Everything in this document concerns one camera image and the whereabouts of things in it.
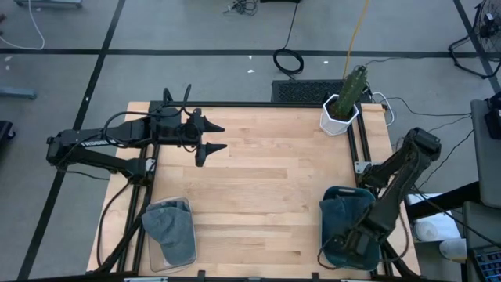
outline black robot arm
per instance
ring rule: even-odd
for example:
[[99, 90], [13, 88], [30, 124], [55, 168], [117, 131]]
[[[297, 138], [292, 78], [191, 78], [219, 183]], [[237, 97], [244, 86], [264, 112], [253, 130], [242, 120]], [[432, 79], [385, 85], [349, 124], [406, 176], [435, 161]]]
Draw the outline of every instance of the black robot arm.
[[402, 148], [383, 164], [369, 165], [359, 176], [362, 188], [383, 188], [358, 223], [349, 231], [344, 249], [351, 255], [364, 255], [369, 240], [378, 244], [386, 241], [395, 229], [404, 196], [413, 187], [421, 173], [440, 157], [440, 139], [420, 128], [410, 130]]
[[[188, 98], [190, 86], [186, 90], [185, 101]], [[72, 164], [91, 165], [104, 168], [110, 172], [120, 172], [131, 184], [146, 185], [150, 170], [147, 160], [132, 158], [129, 160], [102, 154], [89, 147], [113, 145], [123, 148], [143, 148], [150, 144], [184, 147], [188, 151], [196, 151], [195, 164], [202, 167], [209, 154], [226, 147], [225, 144], [202, 144], [205, 132], [224, 132], [225, 129], [214, 125], [202, 116], [202, 110], [196, 108], [192, 113], [184, 107], [176, 109], [169, 107], [170, 93], [164, 90], [164, 102], [156, 110], [142, 114], [145, 117], [134, 121], [126, 121], [121, 125], [108, 128], [111, 119], [104, 128], [72, 130], [60, 132], [55, 137], [49, 137], [47, 144], [47, 161], [57, 168], [65, 168]], [[182, 113], [189, 117], [181, 122]]]

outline clear plastic container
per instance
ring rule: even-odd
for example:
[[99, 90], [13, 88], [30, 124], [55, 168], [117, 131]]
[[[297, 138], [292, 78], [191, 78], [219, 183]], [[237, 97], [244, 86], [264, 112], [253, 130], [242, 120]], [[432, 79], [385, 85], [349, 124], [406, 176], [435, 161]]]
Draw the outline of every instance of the clear plastic container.
[[[191, 206], [189, 204], [189, 201], [185, 197], [169, 197], [160, 201], [157, 201], [152, 204], [159, 204], [162, 202], [168, 202], [168, 201], [183, 201], [187, 205], [189, 212], [191, 213]], [[196, 246], [196, 235], [195, 235], [195, 226], [193, 223], [193, 215], [191, 217], [192, 219], [192, 226], [193, 226], [193, 239], [195, 240], [195, 246]], [[183, 269], [188, 268], [191, 266], [195, 261], [196, 261], [196, 248], [194, 251], [194, 256], [189, 260], [186, 261], [183, 264], [180, 265], [172, 265], [169, 263], [165, 257], [164, 253], [162, 252], [162, 249], [160, 247], [160, 244], [156, 242], [150, 235], [147, 235], [148, 237], [148, 248], [150, 250], [150, 268], [151, 271], [153, 272], [160, 272], [160, 271], [166, 271], [166, 273], [174, 273], [181, 271]]]

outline green cactus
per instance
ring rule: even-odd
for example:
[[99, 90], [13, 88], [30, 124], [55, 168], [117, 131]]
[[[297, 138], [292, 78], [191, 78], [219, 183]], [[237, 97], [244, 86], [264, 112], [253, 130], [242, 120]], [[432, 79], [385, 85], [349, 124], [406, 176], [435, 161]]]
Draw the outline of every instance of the green cactus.
[[355, 102], [362, 95], [362, 91], [366, 85], [367, 68], [358, 66], [346, 78], [337, 100], [327, 107], [330, 117], [340, 121], [349, 120], [353, 105], [355, 105]]

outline wooden table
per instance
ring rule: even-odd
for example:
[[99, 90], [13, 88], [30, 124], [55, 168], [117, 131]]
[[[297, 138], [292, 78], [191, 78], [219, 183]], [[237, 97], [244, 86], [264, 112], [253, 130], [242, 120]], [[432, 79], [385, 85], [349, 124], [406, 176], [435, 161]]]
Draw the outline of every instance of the wooden table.
[[[128, 110], [146, 112], [148, 106], [130, 103]], [[371, 157], [384, 161], [392, 151], [382, 107], [362, 108]], [[318, 272], [321, 278], [369, 278], [366, 271], [330, 271], [316, 261], [323, 193], [331, 186], [355, 186], [346, 134], [324, 134], [319, 128], [320, 109], [208, 107], [203, 114], [226, 129], [204, 134], [204, 142], [226, 143], [228, 148], [208, 157], [203, 168], [196, 168], [193, 154], [182, 148], [160, 149], [152, 202], [189, 198], [196, 230], [196, 263], [170, 276], [192, 277], [204, 269], [208, 277], [310, 278]], [[362, 160], [359, 130], [354, 126]], [[138, 155], [135, 149], [117, 151], [122, 158]], [[121, 175], [111, 176], [105, 203], [125, 182]], [[131, 191], [121, 195], [106, 215], [103, 258], [121, 239]], [[403, 204], [402, 215], [409, 228]], [[405, 233], [399, 220], [389, 241], [398, 253], [403, 251]], [[133, 238], [129, 245], [126, 269], [131, 268], [135, 242]], [[412, 238], [404, 261], [420, 272]], [[95, 242], [88, 269], [96, 267]], [[139, 274], [165, 275], [150, 269], [147, 240]]]

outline white pot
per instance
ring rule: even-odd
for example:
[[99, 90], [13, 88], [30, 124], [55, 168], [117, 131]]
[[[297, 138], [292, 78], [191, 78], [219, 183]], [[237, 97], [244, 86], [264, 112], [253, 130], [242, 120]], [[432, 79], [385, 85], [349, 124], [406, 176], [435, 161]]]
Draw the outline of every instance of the white pot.
[[348, 129], [348, 126], [357, 118], [359, 115], [359, 109], [357, 106], [353, 105], [353, 116], [349, 121], [338, 121], [330, 117], [329, 112], [327, 112], [327, 105], [332, 99], [337, 99], [338, 94], [332, 95], [322, 106], [322, 117], [320, 117], [320, 128], [328, 136], [336, 136], [343, 134]]

